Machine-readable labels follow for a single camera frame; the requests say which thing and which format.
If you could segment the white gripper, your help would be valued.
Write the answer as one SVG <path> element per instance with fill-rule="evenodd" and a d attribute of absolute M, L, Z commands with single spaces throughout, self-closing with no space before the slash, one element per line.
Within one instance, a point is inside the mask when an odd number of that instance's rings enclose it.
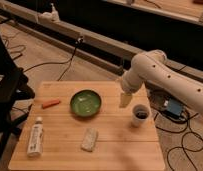
<path fill-rule="evenodd" d="M 125 93 L 120 94 L 120 108 L 126 108 L 132 100 L 133 93 L 136 93 L 142 86 L 143 80 L 138 75 L 125 73 L 120 79 L 120 85 Z"/>

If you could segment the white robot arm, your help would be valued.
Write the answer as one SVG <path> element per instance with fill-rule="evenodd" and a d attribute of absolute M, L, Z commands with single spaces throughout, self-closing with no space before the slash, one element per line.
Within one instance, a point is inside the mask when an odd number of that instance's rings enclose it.
<path fill-rule="evenodd" d="M 169 69 L 165 65 L 166 59 L 166 54 L 161 50 L 135 55 L 130 69 L 120 78 L 122 90 L 133 94 L 145 81 L 150 81 L 203 116 L 203 83 Z"/>

